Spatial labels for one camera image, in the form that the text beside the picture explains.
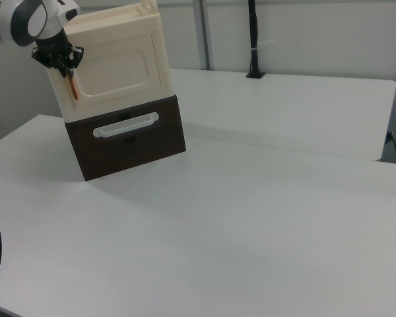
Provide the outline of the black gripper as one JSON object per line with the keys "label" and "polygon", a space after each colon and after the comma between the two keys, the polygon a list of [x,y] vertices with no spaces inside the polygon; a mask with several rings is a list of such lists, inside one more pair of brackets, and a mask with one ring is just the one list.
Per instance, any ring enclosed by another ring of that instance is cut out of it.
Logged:
{"label": "black gripper", "polygon": [[55,36],[37,39],[32,50],[32,58],[43,66],[60,71],[63,78],[73,78],[75,69],[84,55],[84,48],[73,46],[62,28]]}

